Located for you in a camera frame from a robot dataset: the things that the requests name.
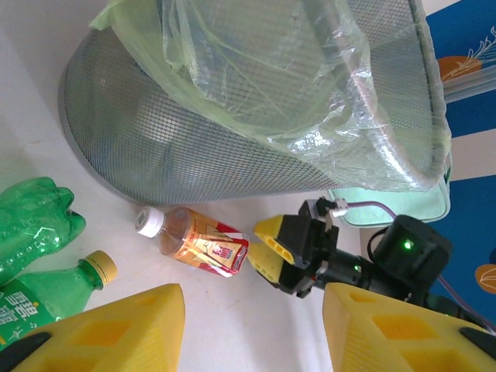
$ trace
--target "blue poster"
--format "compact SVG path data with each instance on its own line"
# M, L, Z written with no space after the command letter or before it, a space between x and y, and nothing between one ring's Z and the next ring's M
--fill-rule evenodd
M462 0L427 22L444 81L496 64L495 0ZM496 128L495 102L496 91L489 91L448 104L446 117L453 137L460 138L458 146L464 137ZM467 157L473 156L470 148L465 150ZM454 181L450 189L450 213L432 224L453 243L443 276L476 311L496 323L496 176ZM449 297L440 284L433 290Z

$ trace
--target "bottle label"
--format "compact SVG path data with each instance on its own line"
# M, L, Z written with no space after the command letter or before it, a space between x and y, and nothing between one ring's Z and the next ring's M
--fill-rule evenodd
M248 237L231 226L191 211L191 226L176 260L223 277L236 274L248 252Z
M0 351L55 320L20 281L11 281L0 288Z

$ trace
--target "yellow bottle cap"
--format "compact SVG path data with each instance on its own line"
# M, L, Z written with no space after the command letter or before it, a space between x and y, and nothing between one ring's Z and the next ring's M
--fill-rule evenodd
M88 254L83 260L93 267L100 279L102 279L104 286L117 276L117 266L114 261L107 253L101 250Z

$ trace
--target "orange illustration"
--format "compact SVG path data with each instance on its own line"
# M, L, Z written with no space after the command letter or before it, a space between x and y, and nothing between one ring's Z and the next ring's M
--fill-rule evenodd
M496 295L496 265L488 263L475 271L475 279L486 292Z
M482 68L482 62L480 62L477 58L474 58L470 61L470 64L466 68L460 69L460 66L463 66L466 61L467 56L450 56L439 58L438 62L439 69L441 70L441 80L448 81L475 71L479 71Z

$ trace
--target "bottle cap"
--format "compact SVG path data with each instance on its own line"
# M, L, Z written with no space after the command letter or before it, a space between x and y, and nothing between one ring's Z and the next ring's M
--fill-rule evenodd
M165 214L153 207L144 208L136 218L136 231L149 238L154 238L164 225Z
M101 250L88 254L83 261L89 264L102 280L102 285L107 285L117 276L117 266L112 258Z

